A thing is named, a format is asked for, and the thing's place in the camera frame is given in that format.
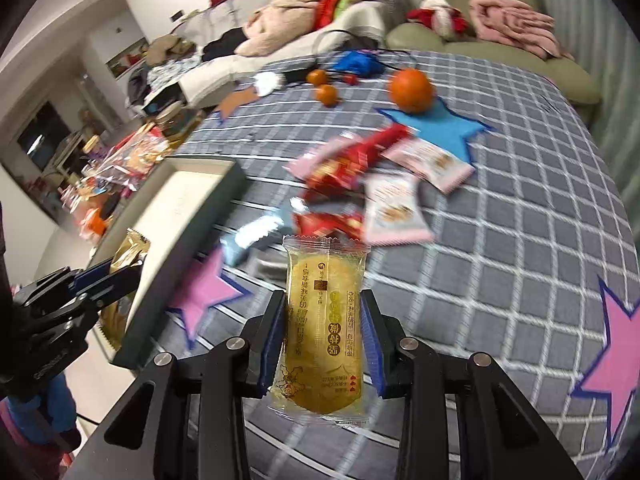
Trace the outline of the yellow pastry packet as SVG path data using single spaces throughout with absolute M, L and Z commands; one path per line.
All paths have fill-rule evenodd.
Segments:
M 285 333 L 270 387 L 272 407 L 361 425 L 360 292 L 370 248 L 358 240 L 287 236 Z

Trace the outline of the pink folded blanket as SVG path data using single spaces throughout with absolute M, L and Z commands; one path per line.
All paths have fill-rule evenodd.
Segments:
M 520 0 L 469 0 L 469 16 L 479 40 L 524 50 L 544 61 L 574 56 L 555 37 L 555 20 Z

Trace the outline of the blue crumpled bag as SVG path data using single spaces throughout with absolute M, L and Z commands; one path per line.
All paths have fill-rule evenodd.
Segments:
M 333 65 L 332 70 L 358 78 L 372 78 L 384 73 L 385 65 L 369 51 L 346 51 Z

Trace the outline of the beige fluffy coat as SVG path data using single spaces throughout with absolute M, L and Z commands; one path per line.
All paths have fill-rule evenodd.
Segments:
M 267 56 L 314 28 L 320 0 L 271 0 L 242 26 L 245 40 L 236 55 Z

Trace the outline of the white sofa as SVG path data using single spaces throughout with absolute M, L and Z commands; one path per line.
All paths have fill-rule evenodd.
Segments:
M 337 29 L 381 41 L 390 28 L 393 0 L 362 0 L 341 10 L 316 29 L 320 0 L 227 0 L 191 16 L 177 26 L 177 34 L 204 48 L 239 29 L 247 36 L 229 55 L 202 61 L 177 78 L 186 102 L 206 107 L 221 98 L 232 81 L 258 72 L 271 62 L 326 52 L 338 43 Z

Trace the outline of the pink cranberry cookie packet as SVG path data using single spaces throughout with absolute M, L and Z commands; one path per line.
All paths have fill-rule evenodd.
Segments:
M 367 244 L 405 245 L 434 240 L 420 211 L 418 186 L 419 179 L 412 174 L 370 174 L 364 179 L 362 239 Z
M 437 145 L 412 136 L 385 150 L 382 156 L 412 171 L 448 195 L 475 174 L 474 167 Z

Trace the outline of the pink cranberry cookie packet back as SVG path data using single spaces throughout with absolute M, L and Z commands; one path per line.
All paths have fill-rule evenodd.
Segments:
M 412 136 L 385 150 L 382 156 L 412 171 L 448 195 L 475 174 L 474 167 L 437 145 Z

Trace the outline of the pile of snack bags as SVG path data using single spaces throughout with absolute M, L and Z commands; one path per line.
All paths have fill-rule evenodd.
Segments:
M 80 177 L 62 189 L 63 208 L 79 235 L 95 243 L 149 173 L 172 148 L 160 127 L 147 122 L 112 148 L 89 157 Z

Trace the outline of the grid pattern grey tablecloth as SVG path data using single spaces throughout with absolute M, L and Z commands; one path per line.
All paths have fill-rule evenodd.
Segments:
M 421 183 L 419 200 L 435 235 L 431 244 L 373 248 L 364 286 L 405 331 L 442 353 L 495 358 L 574 460 L 585 479 L 604 479 L 623 456 L 606 443 L 602 398 L 570 396 L 605 346 L 599 278 L 623 306 L 639 299 L 634 236 L 605 163 L 574 108 L 550 81 L 497 63 L 441 53 L 383 55 L 415 62 L 450 110 L 490 126 L 469 144 L 475 174 L 448 196 Z M 393 106 L 388 76 L 340 84 L 341 102 L 325 108 L 309 84 L 241 106 L 224 122 L 203 122 L 179 156 L 222 155 L 245 171 L 248 189 L 229 218 L 232 233 L 299 196 L 284 165 L 315 145 L 352 131 L 385 128 L 378 108 Z M 239 335 L 261 314 L 276 278 L 224 267 L 250 291 L 213 307 L 186 343 L 177 313 L 165 313 L 154 350 L 178 358 Z M 360 427 L 285 418 L 262 401 L 245 402 L 252 479 L 393 479 L 401 435 L 401 401 L 384 401 L 364 385 L 368 421 Z

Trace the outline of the large orange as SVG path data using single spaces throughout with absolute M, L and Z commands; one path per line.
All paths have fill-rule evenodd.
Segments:
M 428 77 L 417 68 L 396 70 L 388 83 L 390 99 L 406 114 L 422 114 L 429 110 L 436 96 Z

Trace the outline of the gold snack packet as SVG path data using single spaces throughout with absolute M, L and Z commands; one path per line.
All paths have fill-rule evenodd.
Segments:
M 149 249 L 150 241 L 147 238 L 135 230 L 128 229 L 112 258 L 110 275 L 114 275 L 114 278 L 108 281 L 113 289 L 106 296 L 112 302 L 101 309 L 99 326 L 114 350 L 122 348 L 132 302 L 140 284 L 142 266 Z

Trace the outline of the light blue snack packet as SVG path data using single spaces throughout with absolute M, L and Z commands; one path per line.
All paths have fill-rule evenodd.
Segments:
M 226 233 L 220 238 L 222 260 L 227 266 L 238 266 L 252 249 L 280 244 L 285 235 L 293 233 L 294 218 L 290 208 L 265 212 L 240 226 L 234 233 Z

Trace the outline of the red snack packet low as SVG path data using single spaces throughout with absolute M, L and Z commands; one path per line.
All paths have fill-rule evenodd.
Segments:
M 331 214 L 330 212 L 306 212 L 293 214 L 296 234 L 305 238 L 345 237 L 361 240 L 361 214 Z

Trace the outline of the white crumpled tissue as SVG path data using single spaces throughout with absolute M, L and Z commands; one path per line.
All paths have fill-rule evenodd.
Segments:
M 286 78 L 282 73 L 267 70 L 266 72 L 260 72 L 253 76 L 253 86 L 256 96 L 263 98 L 277 90 L 283 89 L 286 86 Z

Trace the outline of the pink cranberry cookie packet front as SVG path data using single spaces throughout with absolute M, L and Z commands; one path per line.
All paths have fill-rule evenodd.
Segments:
M 405 245 L 434 240 L 420 211 L 418 186 L 419 179 L 412 174 L 370 174 L 364 179 L 362 239 L 367 244 Z

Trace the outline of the pink felt star near tray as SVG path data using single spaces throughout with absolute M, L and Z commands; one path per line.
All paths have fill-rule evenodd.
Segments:
M 218 244 L 204 259 L 194 259 L 178 284 L 166 310 L 178 315 L 193 350 L 198 328 L 209 308 L 250 296 L 250 291 L 224 275 L 224 250 Z

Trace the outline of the small tangerine far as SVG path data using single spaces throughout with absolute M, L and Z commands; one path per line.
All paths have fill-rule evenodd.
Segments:
M 306 75 L 306 81 L 308 84 L 312 84 L 314 87 L 324 86 L 329 83 L 329 75 L 325 70 L 320 70 L 317 68 L 316 70 L 311 70 Z

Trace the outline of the dark green tray box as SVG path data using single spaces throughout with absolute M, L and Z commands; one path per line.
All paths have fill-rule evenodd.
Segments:
M 133 370 L 142 362 L 155 323 L 214 225 L 228 217 L 247 177 L 228 158 L 168 157 L 157 165 L 94 248 L 93 266 L 115 255 L 128 230 L 150 241 L 124 338 L 106 345 L 107 359 Z

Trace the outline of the small tangerine near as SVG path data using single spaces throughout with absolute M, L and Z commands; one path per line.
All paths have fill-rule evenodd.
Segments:
M 325 107 L 337 106 L 340 100 L 337 88 L 332 84 L 320 84 L 320 86 L 314 88 L 314 97 Z

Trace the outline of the pink felt star right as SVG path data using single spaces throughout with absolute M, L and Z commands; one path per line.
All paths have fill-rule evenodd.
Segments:
M 639 303 L 628 310 L 598 278 L 605 328 L 604 346 L 570 393 L 606 402 L 606 448 L 620 434 L 639 383 Z

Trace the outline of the small red cherry tomato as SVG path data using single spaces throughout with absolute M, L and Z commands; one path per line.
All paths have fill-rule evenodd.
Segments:
M 343 76 L 343 81 L 345 84 L 349 84 L 350 86 L 356 86 L 359 84 L 359 79 L 355 74 L 345 74 Z

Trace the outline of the long red snack packet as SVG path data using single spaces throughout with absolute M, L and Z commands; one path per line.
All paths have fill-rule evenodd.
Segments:
M 363 153 L 369 157 L 369 167 L 372 166 L 382 155 L 382 153 L 399 141 L 409 139 L 413 136 L 411 130 L 403 125 L 393 124 L 383 130 L 371 134 L 361 142 L 346 148 L 341 155 L 350 155 L 355 153 Z

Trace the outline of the red chinese snack packet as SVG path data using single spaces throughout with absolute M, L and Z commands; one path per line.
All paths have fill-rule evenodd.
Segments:
M 322 162 L 307 178 L 303 199 L 318 202 L 342 196 L 358 188 L 369 168 L 369 157 L 363 153 L 341 155 Z

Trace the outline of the blue felt star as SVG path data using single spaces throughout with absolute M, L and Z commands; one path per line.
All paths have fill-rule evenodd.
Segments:
M 453 112 L 441 98 L 436 98 L 424 113 L 407 114 L 394 108 L 378 108 L 378 112 L 392 122 L 412 129 L 420 139 L 435 144 L 468 164 L 473 162 L 469 140 L 483 131 L 492 130 L 484 122 Z

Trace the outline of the plain pink snack packet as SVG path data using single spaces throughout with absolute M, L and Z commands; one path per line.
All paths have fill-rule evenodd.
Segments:
M 362 141 L 362 137 L 350 131 L 344 131 L 338 136 L 319 144 L 315 148 L 306 151 L 302 156 L 297 157 L 284 165 L 284 169 L 298 180 L 306 180 L 311 173 L 317 169 L 322 162 L 326 162 L 331 157 L 340 154 L 346 148 Z

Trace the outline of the small tangerine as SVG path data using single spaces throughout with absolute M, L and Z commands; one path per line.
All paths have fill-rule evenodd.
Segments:
M 329 83 L 329 75 L 325 70 L 320 70 L 317 68 L 316 70 L 311 70 L 306 75 L 306 81 L 308 84 L 312 84 L 314 87 L 324 86 Z
M 314 97 L 325 107 L 337 106 L 340 100 L 337 88 L 332 84 L 320 84 L 320 86 L 314 88 Z

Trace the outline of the red white plush toy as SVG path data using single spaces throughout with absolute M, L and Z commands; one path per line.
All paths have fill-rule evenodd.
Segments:
M 462 12 L 446 0 L 422 0 L 420 6 L 407 13 L 407 20 L 431 29 L 448 42 L 465 37 L 470 30 Z

